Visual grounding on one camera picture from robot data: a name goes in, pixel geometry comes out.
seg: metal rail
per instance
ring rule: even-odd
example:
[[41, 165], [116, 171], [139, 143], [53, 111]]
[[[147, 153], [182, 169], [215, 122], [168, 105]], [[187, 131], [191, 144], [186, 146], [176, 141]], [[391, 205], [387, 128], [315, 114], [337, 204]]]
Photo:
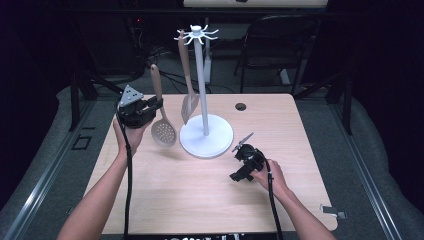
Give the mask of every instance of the metal rail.
[[378, 220], [380, 221], [381, 227], [383, 228], [384, 233], [386, 234], [387, 239], [401, 240], [402, 237], [392, 219], [392, 216], [384, 202], [383, 197], [378, 191], [377, 186], [371, 176], [371, 173], [368, 171], [367, 165], [362, 158], [361, 152], [359, 151], [355, 140], [352, 135], [349, 135], [343, 123], [341, 121], [341, 113], [338, 107], [335, 104], [329, 105], [330, 111], [336, 120], [337, 127], [342, 133], [346, 143], [349, 145], [349, 148], [353, 154], [354, 166], [357, 170], [359, 178], [364, 186], [365, 192], [368, 195], [368, 198], [371, 202], [371, 205], [377, 215]]
[[31, 224], [32, 219], [37, 213], [38, 208], [41, 206], [44, 198], [46, 197], [50, 187], [53, 185], [57, 174], [59, 173], [61, 166], [63, 165], [64, 159], [67, 155], [67, 151], [72, 143], [78, 138], [78, 132], [81, 130], [83, 123], [89, 116], [89, 113], [93, 109], [95, 102], [87, 101], [81, 109], [81, 121], [80, 124], [73, 132], [69, 132], [59, 147], [58, 153], [53, 161], [47, 166], [43, 175], [37, 182], [37, 185], [32, 190], [30, 196], [7, 232], [6, 240], [17, 240], [23, 239], [26, 230]]

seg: chair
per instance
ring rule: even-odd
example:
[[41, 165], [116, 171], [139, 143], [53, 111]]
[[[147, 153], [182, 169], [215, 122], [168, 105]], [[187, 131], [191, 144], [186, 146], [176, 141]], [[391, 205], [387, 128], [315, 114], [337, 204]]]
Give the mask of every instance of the chair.
[[291, 94], [295, 91], [305, 47], [314, 36], [317, 21], [303, 16], [265, 16], [247, 29], [234, 76], [241, 65], [240, 93], [247, 69], [296, 69]]

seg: wooden table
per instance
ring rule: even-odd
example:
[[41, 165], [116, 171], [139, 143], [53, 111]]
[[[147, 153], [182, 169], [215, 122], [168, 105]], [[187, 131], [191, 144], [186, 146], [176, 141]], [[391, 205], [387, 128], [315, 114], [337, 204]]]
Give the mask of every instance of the wooden table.
[[215, 8], [325, 8], [328, 0], [184, 0], [185, 7]]
[[[164, 95], [166, 114], [179, 133], [184, 95]], [[235, 108], [246, 104], [244, 111]], [[287, 184], [305, 206], [327, 228], [337, 221], [320, 211], [331, 206], [298, 110], [288, 94], [207, 95], [209, 114], [226, 119], [234, 131], [233, 144], [221, 156], [199, 159], [188, 154], [180, 142], [172, 148], [159, 147], [150, 126], [134, 156], [130, 234], [213, 234], [275, 232], [268, 193], [259, 183], [233, 181], [229, 175], [243, 166], [231, 150], [249, 133], [246, 142], [267, 158], [279, 161]], [[200, 115], [200, 104], [192, 116]], [[113, 128], [109, 129], [93, 174], [90, 189], [104, 174], [117, 154]], [[127, 177], [121, 184], [104, 234], [122, 233]], [[285, 210], [277, 202], [283, 231], [294, 231]]]

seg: slotted spoon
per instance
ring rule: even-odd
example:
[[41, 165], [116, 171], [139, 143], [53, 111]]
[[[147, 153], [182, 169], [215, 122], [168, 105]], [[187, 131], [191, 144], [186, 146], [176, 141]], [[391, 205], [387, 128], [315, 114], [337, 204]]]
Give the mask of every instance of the slotted spoon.
[[188, 94], [184, 97], [183, 106], [181, 108], [181, 116], [183, 118], [184, 124], [187, 124], [191, 114], [196, 109], [197, 104], [199, 103], [199, 94], [194, 93], [193, 86], [191, 85], [191, 76], [190, 76], [190, 65], [188, 60], [188, 49], [184, 45], [186, 43], [183, 39], [184, 31], [180, 31], [180, 36], [178, 37], [178, 50], [180, 51], [181, 63], [184, 69], [184, 77], [187, 83]]
[[[162, 84], [159, 69], [155, 64], [150, 67], [150, 74], [153, 80], [153, 88], [159, 101], [162, 99]], [[177, 140], [177, 131], [166, 117], [164, 106], [160, 108], [160, 113], [162, 114], [162, 119], [152, 125], [153, 140], [162, 147], [172, 147]]]

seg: human hand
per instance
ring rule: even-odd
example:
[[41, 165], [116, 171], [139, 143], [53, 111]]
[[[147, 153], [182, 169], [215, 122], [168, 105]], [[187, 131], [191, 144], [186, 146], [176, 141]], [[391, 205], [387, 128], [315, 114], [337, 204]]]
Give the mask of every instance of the human hand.
[[[277, 191], [288, 190], [281, 166], [278, 164], [277, 161], [274, 161], [272, 159], [268, 159], [267, 161], [271, 168], [271, 173], [273, 178], [272, 186], [273, 186], [274, 193], [277, 193]], [[268, 169], [266, 167], [266, 163], [264, 162], [263, 164], [264, 164], [264, 168], [261, 171], [255, 170], [252, 173], [250, 173], [250, 175], [254, 177], [262, 185], [263, 188], [268, 190]]]
[[[125, 134], [127, 135], [128, 142], [131, 146], [131, 154], [133, 156], [136, 153], [138, 146], [140, 146], [144, 131], [151, 123], [152, 121], [148, 122], [141, 128], [125, 128]], [[116, 118], [113, 120], [113, 129], [115, 130], [116, 140], [118, 141], [119, 152], [126, 154], [127, 149], [124, 135], [122, 134], [119, 122]]]

